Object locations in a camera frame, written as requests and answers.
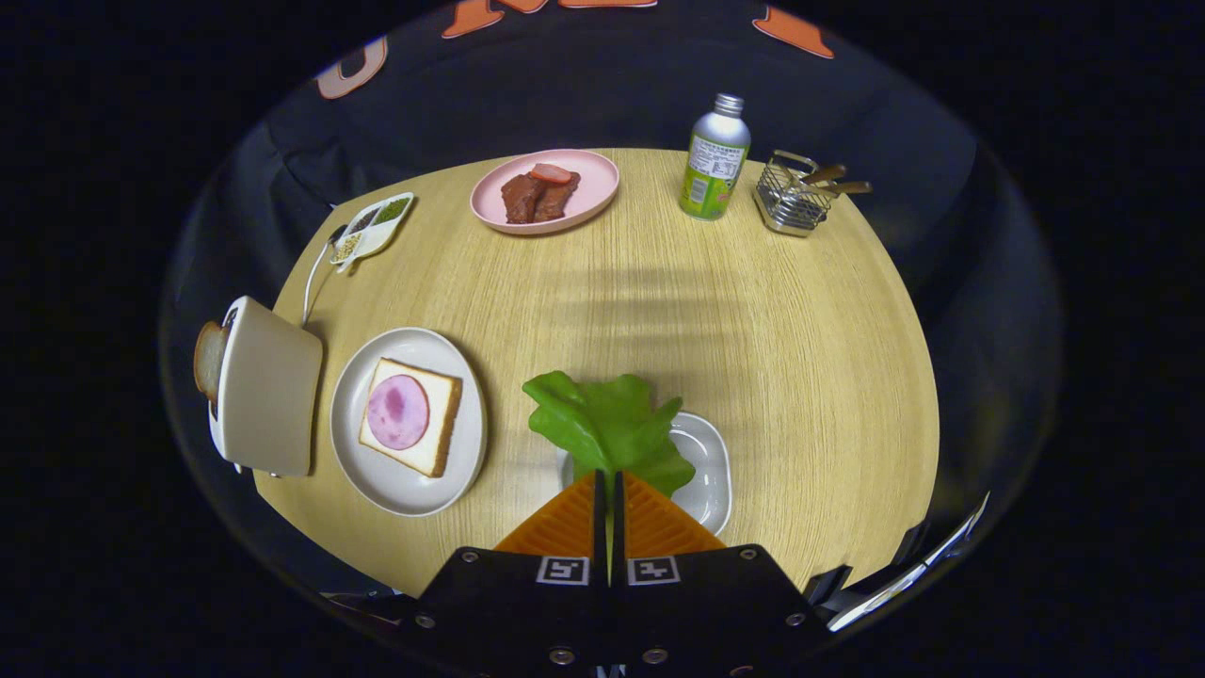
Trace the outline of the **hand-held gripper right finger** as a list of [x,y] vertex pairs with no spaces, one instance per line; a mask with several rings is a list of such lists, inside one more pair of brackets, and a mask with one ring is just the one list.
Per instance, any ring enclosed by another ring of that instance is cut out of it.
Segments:
[[834,643],[762,546],[703,548],[706,529],[636,476],[616,474],[615,502],[610,662],[621,674],[784,677]]

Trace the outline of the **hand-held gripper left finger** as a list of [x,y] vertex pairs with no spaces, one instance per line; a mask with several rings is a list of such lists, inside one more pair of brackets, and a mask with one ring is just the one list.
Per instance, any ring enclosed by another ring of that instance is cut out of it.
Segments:
[[511,535],[524,553],[459,548],[415,605],[422,647],[474,677],[586,677],[609,649],[605,476]]

